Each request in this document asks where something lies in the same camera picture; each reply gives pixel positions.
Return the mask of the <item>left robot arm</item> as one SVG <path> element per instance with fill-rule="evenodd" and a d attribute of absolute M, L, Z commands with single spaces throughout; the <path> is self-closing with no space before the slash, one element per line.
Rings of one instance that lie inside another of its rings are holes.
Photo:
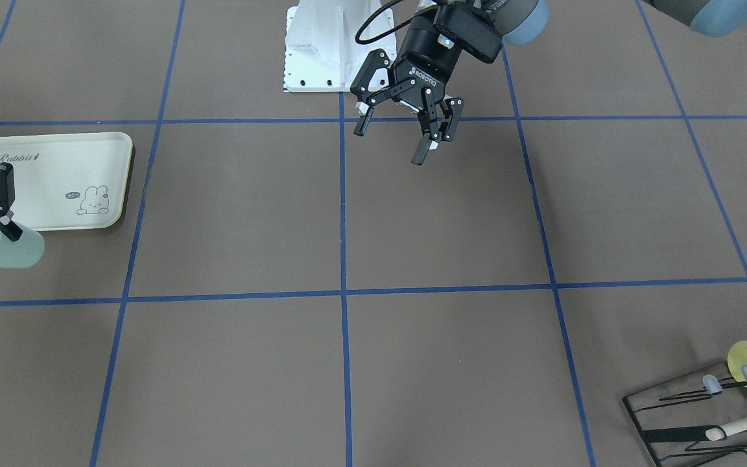
<path fill-rule="evenodd" d="M 454 139 L 464 102 L 447 94 L 464 54 L 494 63 L 504 47 L 525 47 L 522 72 L 531 92 L 517 107 L 528 115 L 570 114 L 579 100 L 619 97 L 630 70 L 626 10 L 658 12 L 692 33 L 718 38 L 747 24 L 747 1 L 421 1 L 411 18 L 367 36 L 370 25 L 392 8 L 387 2 L 361 23 L 358 45 L 371 45 L 406 30 L 395 57 L 370 51 L 350 91 L 357 98 L 355 135 L 364 136 L 375 107 L 392 101 L 417 115 L 421 139 L 412 162 Z"/>

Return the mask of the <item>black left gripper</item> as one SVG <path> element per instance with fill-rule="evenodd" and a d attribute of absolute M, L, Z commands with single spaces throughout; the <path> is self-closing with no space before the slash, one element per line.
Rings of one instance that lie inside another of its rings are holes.
<path fill-rule="evenodd" d="M 423 165 L 428 152 L 441 141 L 451 141 L 462 115 L 463 100 L 448 97 L 445 86 L 462 50 L 435 29 L 435 13 L 418 13 L 409 24 L 394 62 L 385 51 L 370 51 L 350 91 L 359 115 L 353 135 L 363 137 L 376 106 L 387 100 L 417 113 L 421 138 L 411 163 Z"/>

